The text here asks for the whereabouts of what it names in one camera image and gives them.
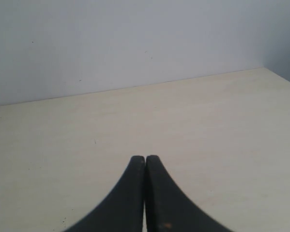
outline beige table surface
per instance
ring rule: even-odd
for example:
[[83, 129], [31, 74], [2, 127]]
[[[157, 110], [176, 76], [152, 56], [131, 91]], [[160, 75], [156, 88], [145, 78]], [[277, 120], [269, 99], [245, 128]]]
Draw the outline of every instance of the beige table surface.
[[290, 83], [255, 69], [0, 107], [0, 232], [62, 231], [157, 154], [236, 232], [290, 232]]

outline black curved prong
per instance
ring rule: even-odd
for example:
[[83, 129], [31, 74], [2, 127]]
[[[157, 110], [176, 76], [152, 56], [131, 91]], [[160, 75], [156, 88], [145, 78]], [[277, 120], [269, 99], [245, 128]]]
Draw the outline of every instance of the black curved prong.
[[133, 156], [106, 198], [66, 232], [141, 232], [145, 159]]
[[158, 156], [147, 157], [145, 182], [148, 232], [230, 232], [185, 196]]

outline black object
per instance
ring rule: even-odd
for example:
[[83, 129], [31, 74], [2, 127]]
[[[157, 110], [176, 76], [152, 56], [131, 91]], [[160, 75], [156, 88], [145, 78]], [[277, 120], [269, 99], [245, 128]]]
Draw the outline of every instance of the black object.
[[158, 156], [147, 157], [145, 179], [148, 232], [230, 232], [186, 197]]
[[231, 232], [190, 201], [158, 156], [133, 156], [110, 194], [66, 232]]
[[133, 156], [107, 197], [66, 232], [141, 232], [145, 159]]

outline white wall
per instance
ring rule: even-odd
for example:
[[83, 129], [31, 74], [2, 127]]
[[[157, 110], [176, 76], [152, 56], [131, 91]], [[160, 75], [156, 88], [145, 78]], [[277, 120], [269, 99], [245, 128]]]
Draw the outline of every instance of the white wall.
[[0, 105], [263, 66], [290, 0], [0, 0]]

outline black rubber tip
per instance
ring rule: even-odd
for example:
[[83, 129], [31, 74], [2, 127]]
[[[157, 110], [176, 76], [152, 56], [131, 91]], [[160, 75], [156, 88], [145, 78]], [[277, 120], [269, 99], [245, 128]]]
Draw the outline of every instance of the black rubber tip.
[[185, 196], [158, 156], [147, 157], [145, 172], [148, 232], [230, 232]]
[[66, 232], [141, 232], [145, 159], [133, 156], [107, 197]]

